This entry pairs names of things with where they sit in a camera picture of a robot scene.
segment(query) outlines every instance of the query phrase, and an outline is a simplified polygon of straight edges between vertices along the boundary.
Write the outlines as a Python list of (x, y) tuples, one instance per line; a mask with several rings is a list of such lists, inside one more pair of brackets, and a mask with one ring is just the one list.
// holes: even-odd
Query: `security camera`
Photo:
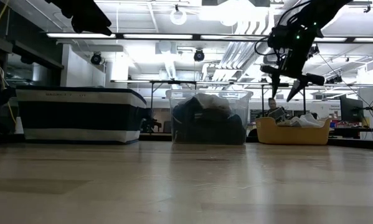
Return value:
[(93, 56), (91, 57), (91, 63), (93, 65), (101, 65), (105, 62), (105, 59), (102, 57), (101, 52), (95, 52), (93, 53)]
[(194, 61), (201, 62), (204, 60), (204, 53), (202, 49), (197, 49), (196, 53), (194, 54)]

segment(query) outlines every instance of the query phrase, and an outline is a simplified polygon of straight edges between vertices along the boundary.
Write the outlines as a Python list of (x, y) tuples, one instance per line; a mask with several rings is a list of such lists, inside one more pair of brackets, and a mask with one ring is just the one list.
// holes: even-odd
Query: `dark clothing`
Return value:
[(270, 113), (274, 112), (275, 110), (277, 110), (278, 108), (281, 108), (283, 111), (285, 110), (282, 106), (281, 107), (277, 107), (275, 109), (269, 109), (265, 112), (264, 114), (264, 117), (267, 117)]
[(203, 109), (196, 98), (172, 110), (174, 142), (203, 144), (244, 144), (246, 130), (242, 119), (222, 110)]

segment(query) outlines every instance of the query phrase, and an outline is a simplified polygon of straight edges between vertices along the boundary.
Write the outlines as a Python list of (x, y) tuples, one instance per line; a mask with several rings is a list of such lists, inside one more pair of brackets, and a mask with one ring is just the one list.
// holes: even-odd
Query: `computer monitor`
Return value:
[(304, 115), (304, 111), (294, 111), (293, 114), (294, 117), (301, 117)]
[(363, 102), (361, 100), (349, 99), (346, 96), (340, 97), (341, 119), (348, 122), (362, 122)]

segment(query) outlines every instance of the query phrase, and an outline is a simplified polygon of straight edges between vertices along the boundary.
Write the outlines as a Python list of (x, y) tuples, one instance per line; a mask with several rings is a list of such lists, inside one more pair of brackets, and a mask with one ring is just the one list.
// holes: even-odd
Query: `person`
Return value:
[(271, 112), (274, 112), (275, 110), (279, 108), (274, 98), (268, 99), (268, 106), (269, 106), (269, 110), (265, 113), (265, 116), (268, 116), (268, 114), (270, 114)]

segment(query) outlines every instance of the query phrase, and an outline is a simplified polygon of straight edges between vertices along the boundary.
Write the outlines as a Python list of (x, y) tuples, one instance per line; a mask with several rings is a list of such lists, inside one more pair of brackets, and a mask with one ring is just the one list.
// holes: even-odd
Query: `wall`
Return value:
[(105, 74), (76, 54), (71, 45), (63, 46), (60, 86), (105, 86)]

